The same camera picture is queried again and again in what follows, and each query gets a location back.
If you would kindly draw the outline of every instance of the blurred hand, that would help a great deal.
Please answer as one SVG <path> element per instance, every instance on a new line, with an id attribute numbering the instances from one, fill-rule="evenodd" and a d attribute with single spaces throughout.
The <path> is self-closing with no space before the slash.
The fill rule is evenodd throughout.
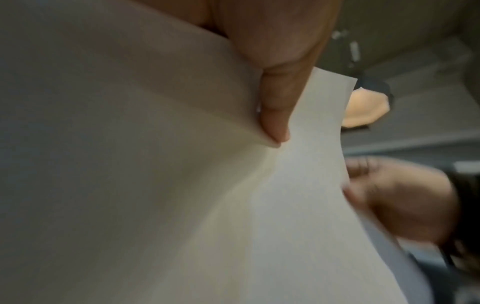
<path id="1" fill-rule="evenodd" d="M 138 0 L 220 33 L 254 66 L 260 81 L 260 123 L 276 141 L 320 52 L 330 39 L 341 0 Z"/>
<path id="2" fill-rule="evenodd" d="M 345 197 L 393 235 L 442 244 L 460 215 L 456 191 L 439 170 L 387 158 L 347 159 Z"/>

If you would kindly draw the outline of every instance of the black sleeve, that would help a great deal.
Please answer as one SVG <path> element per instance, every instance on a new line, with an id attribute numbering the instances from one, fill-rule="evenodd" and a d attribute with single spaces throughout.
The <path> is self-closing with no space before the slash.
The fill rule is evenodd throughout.
<path id="1" fill-rule="evenodd" d="M 480 255 L 480 175 L 446 172 L 460 199 L 460 221 L 453 238 L 465 248 Z"/>

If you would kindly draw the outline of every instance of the paper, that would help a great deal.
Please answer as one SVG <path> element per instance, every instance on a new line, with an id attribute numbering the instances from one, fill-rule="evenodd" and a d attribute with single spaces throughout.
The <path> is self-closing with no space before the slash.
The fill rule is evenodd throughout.
<path id="1" fill-rule="evenodd" d="M 343 199 L 353 79 L 280 149 L 228 41 L 122 1 L 0 10 L 5 303 L 405 303 Z"/>

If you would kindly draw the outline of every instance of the hand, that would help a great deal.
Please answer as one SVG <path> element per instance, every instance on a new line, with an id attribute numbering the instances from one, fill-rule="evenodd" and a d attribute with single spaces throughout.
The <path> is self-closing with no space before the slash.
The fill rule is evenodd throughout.
<path id="1" fill-rule="evenodd" d="M 460 216 L 456 191 L 442 171 L 387 158 L 347 159 L 346 199 L 371 211 L 393 235 L 442 244 Z"/>
<path id="2" fill-rule="evenodd" d="M 254 66 L 260 81 L 260 123 L 276 141 L 320 52 L 330 39 L 341 0 L 138 0 L 225 35 Z"/>

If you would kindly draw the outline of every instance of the lit lamp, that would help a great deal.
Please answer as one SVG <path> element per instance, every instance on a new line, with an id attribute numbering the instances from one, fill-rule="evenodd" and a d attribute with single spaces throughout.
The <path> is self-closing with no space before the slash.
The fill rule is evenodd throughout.
<path id="1" fill-rule="evenodd" d="M 393 99 L 387 83 L 359 78 L 346 107 L 342 129 L 365 127 L 377 121 L 390 111 Z"/>

